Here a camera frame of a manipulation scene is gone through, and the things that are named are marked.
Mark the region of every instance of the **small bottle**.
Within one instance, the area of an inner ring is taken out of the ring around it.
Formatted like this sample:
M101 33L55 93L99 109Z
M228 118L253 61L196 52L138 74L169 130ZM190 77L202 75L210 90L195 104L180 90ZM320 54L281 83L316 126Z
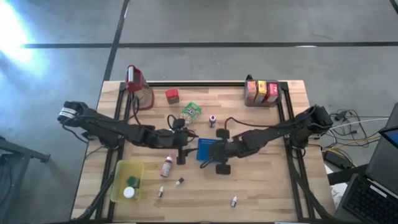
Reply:
M161 188L159 189L159 192L157 193L158 197L162 197L163 196L163 186L161 186Z
M169 156L167 156L166 160L163 163L162 172L160 173L160 175L162 177L168 177L169 176L170 169L172 167L172 163L173 163L173 158L172 158L172 155L169 154Z
M209 118L209 127L214 128L216 126L216 116L211 115Z
M235 207L235 206L236 206L236 201L238 201L238 198L235 196L235 197L232 199L231 207Z
M181 177L178 181L176 181L175 186L180 185L182 182L184 182L184 178Z

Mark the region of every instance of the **wooden tabletop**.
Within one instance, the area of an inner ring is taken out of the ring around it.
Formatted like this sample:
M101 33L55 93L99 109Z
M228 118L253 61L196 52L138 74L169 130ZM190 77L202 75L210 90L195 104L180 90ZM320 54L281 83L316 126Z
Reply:
M287 81L294 113L300 113L310 105L303 81ZM104 82L98 103L98 112L113 117L120 82ZM180 103L169 105L165 98L167 87L155 87L155 105L151 110L140 111L138 118L142 124L151 124L156 129L168 128L168 114L178 116L189 103L195 102L202 108L197 120L189 126L201 138L215 138L215 131L222 127L226 118L234 118L247 123L277 124L277 108L248 108L243 102L243 87L179 87ZM210 115L216 115L216 128L209 128ZM230 121L231 136L248 129ZM99 146L90 142L88 153ZM197 147L197 140L187 148ZM215 165L200 169L196 152L187 157L187 163L178 166L173 163L168 178L160 176L160 170L172 149L148 149L126 143L123 159L143 161L146 179L142 200L137 203L117 203L114 222L273 222L296 221L296 212L290 185L289 170L282 138L271 141L258 154L243 159L229 159L231 175L217 175ZM103 175L106 150L92 154L84 163L80 184L72 212L78 217L98 193ZM323 165L320 149L307 147L304 157L310 188L319 202L330 213L335 207ZM185 182L175 187L174 183L183 177ZM164 196L157 198L161 186ZM305 199L300 193L302 207L307 213ZM237 206L230 206L234 196ZM106 197L104 212L108 211L109 196Z

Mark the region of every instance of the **gray floor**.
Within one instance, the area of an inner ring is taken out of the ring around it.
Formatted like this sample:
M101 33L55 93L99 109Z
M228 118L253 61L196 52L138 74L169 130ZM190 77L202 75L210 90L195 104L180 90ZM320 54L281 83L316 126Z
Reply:
M16 19L23 43L84 44L113 42L123 0L7 4L4 14L14 9L16 16L0 26L10 29ZM11 36L8 41L18 39L16 30L4 32ZM398 15L388 0L132 1L120 43L369 41L398 41ZM51 153L48 164L31 162L11 223L68 220L86 146L56 118L65 100L96 106L110 51L7 49L0 54L0 135ZM248 73L300 79L311 104L329 112L348 108L363 116L389 116L398 101L397 58L398 47L118 49L110 80L124 79L132 63L148 80L239 80ZM364 127L373 133L384 124ZM330 142L322 138L323 145ZM365 164L374 146L346 151L355 163Z

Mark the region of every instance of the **small white bottle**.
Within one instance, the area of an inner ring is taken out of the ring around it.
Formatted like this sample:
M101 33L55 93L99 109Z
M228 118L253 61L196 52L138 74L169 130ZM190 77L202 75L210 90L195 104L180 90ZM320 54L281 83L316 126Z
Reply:
M209 118L209 127L214 128L216 126L216 116L211 115Z
M162 172L160 173L160 175L162 177L169 176L170 169L172 168L172 164L173 164L173 157L171 154L169 154L169 156L167 156L167 158L166 158L166 161L164 161L164 163L163 163Z

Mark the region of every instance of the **cable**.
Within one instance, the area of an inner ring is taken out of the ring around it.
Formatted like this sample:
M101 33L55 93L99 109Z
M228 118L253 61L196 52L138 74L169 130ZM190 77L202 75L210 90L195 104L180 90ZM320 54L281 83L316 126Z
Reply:
M202 163L200 164L200 168L203 169L203 168L205 168L208 164L210 164L211 162L213 162L214 157L216 157L221 151L223 151L223 150L225 149L226 143L227 143L227 141L224 142L224 145L223 145L223 149L222 149L222 150L217 151L217 152L214 153L211 157L209 157L209 159L207 159L205 162L202 162Z
M318 146L318 147L321 148L321 150L323 149L323 147L321 145L318 145L318 144L307 144L307 145L309 145L309 146Z
M347 110L347 112L350 113L351 117L354 116L354 115L353 115L353 113L354 113L354 114L355 114L355 117L358 119L358 121L361 121L361 118L359 117L358 113L357 113L355 110ZM365 131L365 129L363 128L363 126L362 126L361 123L359 123L359 127L362 129L362 132L363 132L363 134L364 134L364 138L368 138L368 135L366 134L366 131ZM353 137L353 140L355 140L355 137L354 137L354 134L353 134L351 128L352 128L352 125L349 126L349 132L351 133L351 136Z
M306 149L301 149L301 148L298 148L298 147L293 147L293 149L296 151L296 153L298 153L298 150L304 150L303 158L304 158L304 156L305 156L305 153L307 153L307 150L306 150Z
M364 121L356 121L356 122L351 122L351 123L348 123L348 124L342 124L342 125L339 125L339 126L331 127L330 130L336 129L336 128L340 128L340 127L343 127L343 126L347 126L347 125L350 125L350 124L358 124L358 123L364 123L364 122L369 122L369 121L384 121L384 120L387 120L387 119L389 119L389 118L379 118L379 119L369 119L369 120L364 120Z
M94 153L94 152L96 152L96 151L98 151L98 150L100 150L100 149L102 149L102 148L104 148L104 146L100 146L99 148L95 149L94 151L91 151L89 154L86 155L85 159L87 159L87 157L88 157L89 155L91 155L92 153Z
M9 185L9 187L8 187L8 190L7 190L6 195L5 195L5 196L1 199L1 201L0 201L0 208L2 207L2 204L6 201L8 195L9 195L9 193L10 193L10 191L11 191L11 187L12 187L11 166L8 164L8 159L5 158L5 160L6 160L6 164L5 164L4 166L8 166L8 173L9 173L9 180L10 180L9 182L10 182L10 185Z
M377 132L375 132L374 134L372 134L372 135L370 135L370 136L368 136L368 138L370 138L370 137L373 137L373 136L375 136L376 134L378 134L379 133L379 131L377 131ZM327 136L330 136L330 137L333 137L334 139L339 139L339 140L344 140L344 141L351 141L352 139L343 139L343 138L338 138L338 137L336 137L333 133L331 133L332 135L330 135L330 134L326 134Z
M329 132L329 133L331 134L331 136L333 137L334 142L333 142L332 144L328 145L327 147L333 147L333 146L335 146L335 145L337 144L336 136L335 136L335 134L333 134L333 132L331 132L330 130L329 130L328 132Z
M173 129L173 127L172 127L172 125L170 124L170 118L174 118L174 121L177 119L174 115L172 115L172 114L169 114L168 116L167 116L167 124L169 125L169 128L170 129Z
M188 143L192 142L193 140L195 140L195 138L199 137L199 136L196 134L196 132L194 132L193 130L187 129L187 131L188 131L188 132L191 132L191 134L195 135L194 137L192 137L191 140L188 141Z
M355 141L348 142L348 143L346 143L346 144L338 143L338 144L341 144L341 146L331 147L330 149L340 149L340 148L342 148L343 146L353 146L353 145L350 145L350 144L352 144L352 143L357 143L357 142L361 142L361 141L372 140L372 139L376 139L376 138L380 138L380 136L375 136L375 137L371 137L371 138L355 140Z
M185 153L185 156L188 156L188 154L189 154L190 152L196 151L196 150L198 150L198 149L199 149L199 148L184 149L183 151L184 151L184 153Z
M136 99L136 98L133 98L133 94L130 94L130 99L133 99L133 101ZM97 121L102 121L102 122L107 122L107 123L122 123L122 122L126 122L126 121L129 121L130 119L132 119L133 117L135 117L135 115L134 115L134 113L133 113L133 115L131 115L130 117L128 117L128 119L127 120L125 120L125 119L122 119L122 120L113 120L113 121L111 121L111 120L106 120L106 119L102 119L102 118L96 118L96 117L94 117L94 116L87 116L87 115L81 115L81 116L77 116L77 117L75 117L75 118L72 118L72 119L78 119L78 118L91 118L91 119L94 119L94 120L97 120Z
M388 116L359 116L360 118L389 118Z
M82 141L82 142L88 144L88 142L82 140L82 138L79 137L79 136L76 134L76 132L74 132L74 131L72 131L71 129L65 127L65 123L66 123L66 122L64 122L64 123L62 124L62 128L63 128L64 130L67 130L67 131L69 131L70 133L72 133L72 134L73 134L77 139L79 139L80 141Z
M148 132L150 132L150 133L152 133L152 134L157 135L158 137L171 137L171 136L173 136L174 133L172 133L172 134L159 134L159 133L157 133L156 131L153 131L153 130L148 129L148 128L146 128L145 126L143 126L143 125L141 124L141 122L139 122L138 116L137 116L138 111L139 111L139 99L138 99L138 98L136 98L136 102L137 102L137 111L134 110L134 100L131 100L131 103L132 103L131 109L132 109L132 113L134 114L134 118L136 119L136 122L137 122L137 124L138 124L140 127L144 128L146 131L148 131Z
M367 143L365 143L365 144L362 144L362 145L349 145L349 144L342 144L342 143L339 143L339 144L341 144L341 146L343 147L343 146L350 146L350 147L363 147L364 145L368 145L368 144L371 144L371 143L374 143L374 142L378 142L378 141L380 141L380 139L376 139L376 140L373 140L373 141L369 141L369 142L367 142Z
M302 119L298 119L298 120L292 122L291 124L286 124L286 125L280 125L280 124L277 124L277 125L256 125L256 124L248 124L248 123L245 123L245 122L242 122L242 121L238 121L237 119L235 119L235 118L233 118L233 117L229 117L229 118L227 118L227 119L225 120L225 122L224 122L224 129L226 129L226 123L227 123L229 120L231 120L231 119L232 119L233 121L237 122L238 124L243 124L243 125L250 126L250 127L259 127L259 128L284 128L284 127L290 127L290 126L292 126L292 125L295 125L295 124L297 124L297 123L299 123L299 122L301 122L301 121L307 119L307 118L308 118L309 116L311 116L314 112L315 112L315 110L312 110L311 113L307 113Z

